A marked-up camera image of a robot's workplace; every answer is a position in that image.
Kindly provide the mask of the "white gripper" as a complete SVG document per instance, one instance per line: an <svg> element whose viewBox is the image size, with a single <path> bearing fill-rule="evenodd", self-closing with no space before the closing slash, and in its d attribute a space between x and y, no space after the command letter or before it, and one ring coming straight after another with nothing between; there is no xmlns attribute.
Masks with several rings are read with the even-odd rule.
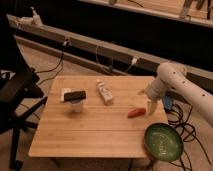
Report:
<svg viewBox="0 0 213 171"><path fill-rule="evenodd" d="M147 97L150 101L147 102L147 114L153 114L158 105L158 100L160 100L166 93L167 86L166 84L159 78L156 77L144 90Z"/></svg>

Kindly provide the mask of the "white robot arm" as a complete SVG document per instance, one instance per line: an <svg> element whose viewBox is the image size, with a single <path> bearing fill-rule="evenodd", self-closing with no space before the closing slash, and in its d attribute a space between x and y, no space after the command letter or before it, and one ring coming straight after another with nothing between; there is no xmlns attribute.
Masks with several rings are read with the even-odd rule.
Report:
<svg viewBox="0 0 213 171"><path fill-rule="evenodd" d="M160 100L169 88L174 88L213 127L213 95L186 78L186 67L164 62L157 68L157 77L146 87L144 93L151 101Z"/></svg>

